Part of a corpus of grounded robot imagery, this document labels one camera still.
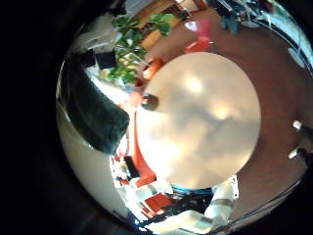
pink object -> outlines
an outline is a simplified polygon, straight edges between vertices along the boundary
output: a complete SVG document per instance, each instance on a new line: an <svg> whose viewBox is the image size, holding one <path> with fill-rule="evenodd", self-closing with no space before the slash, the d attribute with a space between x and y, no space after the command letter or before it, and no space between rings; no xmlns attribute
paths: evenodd
<svg viewBox="0 0 313 235"><path fill-rule="evenodd" d="M211 30L211 23L209 19L201 19L195 22L185 23L185 27L196 33L198 37L209 37Z"/></svg>

small dark object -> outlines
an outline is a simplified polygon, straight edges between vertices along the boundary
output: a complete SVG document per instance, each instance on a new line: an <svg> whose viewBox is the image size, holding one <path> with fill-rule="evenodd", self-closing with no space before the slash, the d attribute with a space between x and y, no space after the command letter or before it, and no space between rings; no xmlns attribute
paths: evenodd
<svg viewBox="0 0 313 235"><path fill-rule="evenodd" d="M153 111L157 108L158 105L158 97L152 94L146 94L143 96L143 101L141 106L149 111Z"/></svg>
<svg viewBox="0 0 313 235"><path fill-rule="evenodd" d="M299 129L299 132L313 143L313 128L302 125Z"/></svg>
<svg viewBox="0 0 313 235"><path fill-rule="evenodd" d="M128 167L128 170L130 173L130 178L140 177L139 172L138 172L136 166L134 165L132 158L127 156L127 157L124 157L124 160L125 160L126 165Z"/></svg>
<svg viewBox="0 0 313 235"><path fill-rule="evenodd" d="M115 51L95 54L96 61L101 70L116 67Z"/></svg>
<svg viewBox="0 0 313 235"><path fill-rule="evenodd" d="M310 166L313 161L313 154L308 153L305 149L303 148L297 148L296 149L296 154L303 158L307 166Z"/></svg>
<svg viewBox="0 0 313 235"><path fill-rule="evenodd" d="M96 64L95 55L93 50L88 50L85 53L80 55L80 61L83 67L89 68L93 67Z"/></svg>

round table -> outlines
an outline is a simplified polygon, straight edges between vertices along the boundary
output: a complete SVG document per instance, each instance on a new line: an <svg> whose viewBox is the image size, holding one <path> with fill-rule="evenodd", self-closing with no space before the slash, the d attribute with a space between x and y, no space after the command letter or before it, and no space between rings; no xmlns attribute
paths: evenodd
<svg viewBox="0 0 313 235"><path fill-rule="evenodd" d="M137 138L148 166L173 185L203 189L236 174L260 130L259 101L232 61L197 52L175 58L150 81L153 111L137 111Z"/></svg>

white object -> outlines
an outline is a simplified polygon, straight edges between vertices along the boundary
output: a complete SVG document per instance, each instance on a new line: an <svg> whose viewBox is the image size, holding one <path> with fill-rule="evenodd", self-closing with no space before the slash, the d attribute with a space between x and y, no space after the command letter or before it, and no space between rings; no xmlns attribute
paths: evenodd
<svg viewBox="0 0 313 235"><path fill-rule="evenodd" d="M293 159L296 155L297 155L297 149L294 149L290 152L290 154L288 155L288 158Z"/></svg>
<svg viewBox="0 0 313 235"><path fill-rule="evenodd" d="M158 106L138 109L138 143L157 178L202 189L246 164L259 135L260 107L234 62L206 52L177 57L157 71L145 92L158 97Z"/></svg>
<svg viewBox="0 0 313 235"><path fill-rule="evenodd" d="M110 52L115 47L116 30L112 25L114 16L106 13L89 25L89 31L75 38L69 52L86 52L94 49L97 53Z"/></svg>
<svg viewBox="0 0 313 235"><path fill-rule="evenodd" d="M172 194L173 190L171 185L165 180L157 180L153 183L146 184L139 188L127 187L126 196L130 201L142 202L158 193Z"/></svg>
<svg viewBox="0 0 313 235"><path fill-rule="evenodd" d="M171 216L161 222L153 222L146 225L146 228L156 233L166 233L178 228L197 233L208 233L213 225L213 221L197 211L183 211L177 215Z"/></svg>
<svg viewBox="0 0 313 235"><path fill-rule="evenodd" d="M302 126L302 123L301 123L300 121L298 121L298 120L295 120L295 121L293 122L292 126L293 126L295 129L299 130L300 127Z"/></svg>
<svg viewBox="0 0 313 235"><path fill-rule="evenodd" d="M205 210L204 216L212 219L220 217L219 225L225 225L228 223L234 204L234 191L231 180L226 180L214 186L213 192L213 198Z"/></svg>

potted plant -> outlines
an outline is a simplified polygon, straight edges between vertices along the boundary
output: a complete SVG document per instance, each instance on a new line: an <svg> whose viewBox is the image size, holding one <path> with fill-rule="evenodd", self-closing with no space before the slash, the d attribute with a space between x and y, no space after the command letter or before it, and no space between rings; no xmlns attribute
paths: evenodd
<svg viewBox="0 0 313 235"><path fill-rule="evenodd" d="M169 21L174 16L172 14L153 14L145 28L148 32L158 30L162 36L171 33L172 28ZM126 16L119 16L113 21L117 28L118 38L115 46L116 67L109 70L105 80L115 85L123 87L125 84L135 84L137 68L144 64L148 68L152 62L145 61L147 50L140 43L143 40L142 30L138 27L140 21L130 19Z"/></svg>

